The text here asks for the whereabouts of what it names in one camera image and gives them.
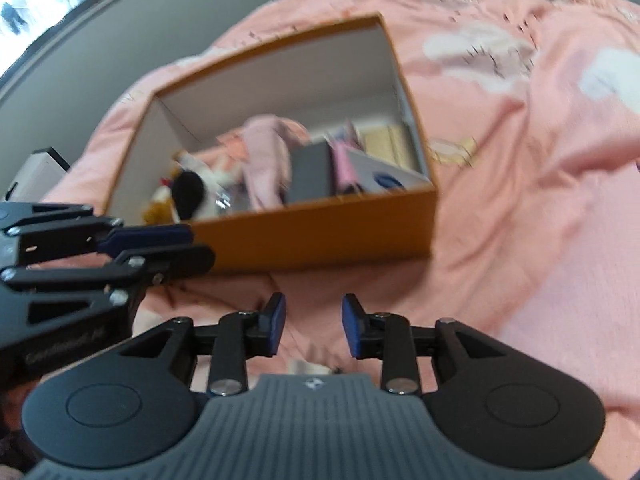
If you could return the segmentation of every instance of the pink blanket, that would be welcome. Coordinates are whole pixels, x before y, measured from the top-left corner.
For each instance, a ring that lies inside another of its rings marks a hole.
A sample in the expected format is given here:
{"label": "pink blanket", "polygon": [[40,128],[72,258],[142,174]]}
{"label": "pink blanket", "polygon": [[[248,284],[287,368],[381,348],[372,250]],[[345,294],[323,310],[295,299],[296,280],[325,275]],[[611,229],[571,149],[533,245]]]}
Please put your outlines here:
{"label": "pink blanket", "polygon": [[[153,291],[147,315],[215,322],[287,295],[280,354],[348,358],[340,297],[431,325],[454,316],[577,376],[607,407],[594,463],[640,467],[640,8],[623,0],[279,0],[113,106],[49,196],[98,210],[149,94],[259,41],[381,12],[430,135],[442,190],[430,261],[205,278]],[[433,386],[428,369],[424,382]]]}

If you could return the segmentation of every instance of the open box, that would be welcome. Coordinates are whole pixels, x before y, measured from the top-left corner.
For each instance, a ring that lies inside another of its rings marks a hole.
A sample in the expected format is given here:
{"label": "open box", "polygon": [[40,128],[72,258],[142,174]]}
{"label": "open box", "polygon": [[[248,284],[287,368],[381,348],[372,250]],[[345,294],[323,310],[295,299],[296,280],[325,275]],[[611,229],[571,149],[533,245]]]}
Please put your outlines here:
{"label": "open box", "polygon": [[195,153],[257,114],[322,136],[404,123],[424,186],[336,196],[268,212],[191,222],[216,253],[215,272],[261,272],[428,256],[437,199],[426,137],[379,15],[319,25],[217,60],[151,99],[116,174],[106,214],[142,224],[142,208],[172,155]]}

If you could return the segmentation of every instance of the screw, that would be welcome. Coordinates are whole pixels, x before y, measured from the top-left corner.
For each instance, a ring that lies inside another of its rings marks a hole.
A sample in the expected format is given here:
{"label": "screw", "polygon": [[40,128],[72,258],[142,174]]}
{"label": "screw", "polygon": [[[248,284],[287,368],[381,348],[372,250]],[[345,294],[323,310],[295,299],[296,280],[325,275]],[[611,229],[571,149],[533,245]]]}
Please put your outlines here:
{"label": "screw", "polygon": [[160,272],[158,272],[151,278],[151,283],[153,286],[162,285],[163,281],[164,281],[164,274],[161,274]]}
{"label": "screw", "polygon": [[109,301],[113,306],[124,306],[127,304],[127,301],[129,301],[129,295],[126,290],[117,288],[109,296]]}
{"label": "screw", "polygon": [[209,391],[220,397],[239,394],[240,390],[242,390],[242,384],[235,379],[220,379],[219,381],[212,382],[211,386],[209,386]]}
{"label": "screw", "polygon": [[3,280],[4,282],[8,282],[14,276],[15,276],[15,269],[5,269],[2,272],[0,272],[0,280]]}
{"label": "screw", "polygon": [[418,390],[418,383],[406,377],[396,377],[386,384],[386,390],[390,394],[410,395]]}
{"label": "screw", "polygon": [[127,260],[127,265],[134,269],[139,269],[144,264],[146,264],[146,260],[142,256],[133,256]]}

